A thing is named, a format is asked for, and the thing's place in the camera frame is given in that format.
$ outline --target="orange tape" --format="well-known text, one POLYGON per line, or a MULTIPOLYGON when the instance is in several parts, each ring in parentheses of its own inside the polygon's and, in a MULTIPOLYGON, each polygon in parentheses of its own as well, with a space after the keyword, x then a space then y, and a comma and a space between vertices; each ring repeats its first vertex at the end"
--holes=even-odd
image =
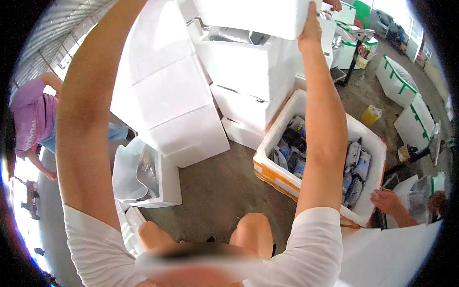
POLYGON ((280 174, 270 170, 266 165, 260 164, 260 163, 256 162, 255 160, 253 161, 253 163, 261 168, 262 174, 264 176, 269 177, 271 180, 278 179, 278 180, 282 181, 283 183, 285 183, 286 185, 288 185, 289 187, 293 188, 295 191, 300 192, 300 189, 298 187, 294 186, 291 182, 286 180, 280 174))
POLYGON ((291 199, 293 199, 296 203, 298 202, 298 198, 296 196, 293 196, 291 193, 283 189, 282 187, 278 186, 275 182, 271 181, 269 178, 264 176, 263 174, 259 173, 258 171, 255 170, 255 176, 258 177, 259 179, 266 181, 268 184, 270 184, 272 187, 274 187, 276 190, 280 191, 281 193, 287 195, 291 199))

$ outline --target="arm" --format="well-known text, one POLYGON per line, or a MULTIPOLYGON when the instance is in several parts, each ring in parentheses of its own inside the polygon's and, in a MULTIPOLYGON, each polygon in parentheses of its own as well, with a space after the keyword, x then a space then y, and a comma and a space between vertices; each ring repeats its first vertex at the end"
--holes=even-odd
POLYGON ((328 5, 332 5, 332 11, 341 11, 341 1, 340 0, 324 0, 328 5))
POLYGON ((414 226, 419 224, 413 217, 411 217, 411 215, 409 215, 408 211, 400 202, 398 195, 391 190, 385 188, 375 190, 375 192, 371 194, 371 202, 380 211, 394 217, 399 227, 414 226))
POLYGON ((108 157, 108 120, 124 43, 146 0, 120 0, 73 58, 57 108, 62 202, 120 231, 108 157))
POLYGON ((340 211, 347 121, 333 85, 320 39, 315 3, 309 6, 304 32, 298 38, 306 78, 306 165, 296 215, 314 207, 340 211))
POLYGON ((40 78, 43 80, 45 86, 50 86, 56 90, 56 95, 61 93, 63 82, 53 72, 46 72, 40 78))
POLYGON ((33 163, 34 166, 36 166, 39 169, 39 171, 41 171, 44 175, 46 175, 47 178, 49 178, 50 180, 57 180, 57 173, 56 172, 52 172, 49 169, 47 169, 46 167, 44 167, 44 165, 38 159, 38 156, 34 152, 33 149, 29 148, 25 152, 25 155, 30 160, 30 162, 33 163))

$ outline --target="person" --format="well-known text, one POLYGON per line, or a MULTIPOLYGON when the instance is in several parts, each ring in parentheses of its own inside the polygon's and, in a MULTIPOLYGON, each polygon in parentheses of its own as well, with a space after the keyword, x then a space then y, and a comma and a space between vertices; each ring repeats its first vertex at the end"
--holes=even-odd
MULTIPOLYGON (((28 158, 40 172, 50 180, 57 179, 57 173, 45 168, 40 162, 36 148, 41 144, 52 153, 56 152, 56 107, 62 81, 53 72, 44 73, 20 87, 13 95, 10 111, 14 114, 16 131, 16 156, 28 158), (46 86, 56 90, 56 96, 43 92, 46 86)), ((125 125, 109 124, 109 139, 126 139, 125 125)), ((10 157, 10 178, 14 176, 16 159, 10 157)))
MULTIPOLYGON (((146 0, 119 0, 73 58, 57 109, 57 169, 68 247, 87 287, 164 286, 138 273, 121 235, 109 169, 107 124, 116 70, 129 30, 146 0)), ((240 219, 229 244, 264 259, 244 286, 333 286, 340 273, 340 204, 347 122, 321 49, 316 6, 310 3, 298 38, 305 67, 307 162, 286 250, 272 256, 268 219, 240 219)), ((153 222, 138 230, 145 250, 175 243, 153 222)), ((192 279, 177 271, 177 278, 192 279)), ((207 280, 208 276, 193 278, 207 280)), ((189 285, 204 286, 190 281, 189 285)))
POLYGON ((341 11, 341 1, 340 0, 324 0, 325 3, 328 5, 332 5, 333 7, 330 9, 332 11, 341 11))
MULTIPOLYGON (((403 206, 399 196, 392 190, 381 188, 371 194, 371 202, 385 214, 391 215, 398 227, 408 227, 419 223, 409 214, 403 206)), ((446 211, 446 196, 444 191, 436 191, 427 204, 434 220, 440 220, 446 211)))

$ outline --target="white shirt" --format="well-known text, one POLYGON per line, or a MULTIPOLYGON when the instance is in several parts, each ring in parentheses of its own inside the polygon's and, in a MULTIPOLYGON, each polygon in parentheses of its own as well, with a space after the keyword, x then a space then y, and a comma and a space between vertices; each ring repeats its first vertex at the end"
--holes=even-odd
MULTIPOLYGON (((135 258, 126 250, 121 233, 70 206, 63 207, 72 261, 86 287, 131 287, 146 279, 136 271, 135 258)), ((311 208, 293 221, 286 250, 243 285, 333 286, 342 254, 339 212, 311 208)))

